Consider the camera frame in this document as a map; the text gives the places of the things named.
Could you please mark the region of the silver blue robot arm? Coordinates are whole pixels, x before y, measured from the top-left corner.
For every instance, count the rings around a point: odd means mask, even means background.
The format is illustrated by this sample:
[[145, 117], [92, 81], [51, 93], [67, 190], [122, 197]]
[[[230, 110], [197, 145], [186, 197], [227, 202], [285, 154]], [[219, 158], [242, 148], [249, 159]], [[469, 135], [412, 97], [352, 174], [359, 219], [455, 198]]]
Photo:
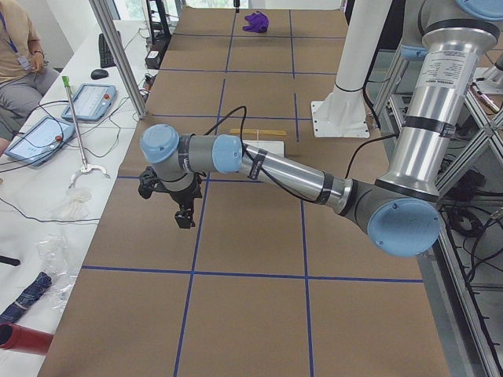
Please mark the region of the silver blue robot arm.
[[435, 178], [479, 58], [500, 36], [499, 1], [410, 1], [404, 49], [424, 54], [405, 122], [387, 172], [372, 184], [337, 178], [221, 134], [179, 134], [157, 124], [141, 136], [148, 167], [139, 194], [164, 192], [179, 205], [179, 227], [193, 226], [201, 175], [239, 172], [277, 185], [309, 203], [326, 205], [355, 223], [382, 251], [399, 257], [425, 252], [440, 233]]

